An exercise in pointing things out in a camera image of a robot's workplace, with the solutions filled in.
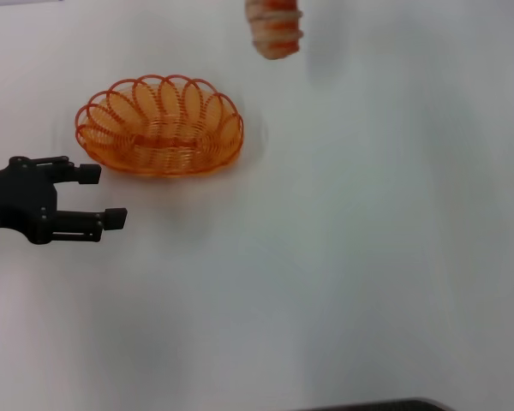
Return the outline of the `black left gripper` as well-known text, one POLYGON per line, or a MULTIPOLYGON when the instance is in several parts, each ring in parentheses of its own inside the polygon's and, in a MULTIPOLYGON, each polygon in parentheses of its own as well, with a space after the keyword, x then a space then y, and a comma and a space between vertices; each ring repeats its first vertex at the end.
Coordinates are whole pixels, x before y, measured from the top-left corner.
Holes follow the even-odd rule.
POLYGON ((36 245, 53 240, 100 241, 104 231, 123 229, 128 215, 125 208, 58 211, 54 218, 55 183, 98 184, 100 176, 100 165, 76 166, 67 156, 12 157, 0 170, 0 229, 17 231, 36 245))

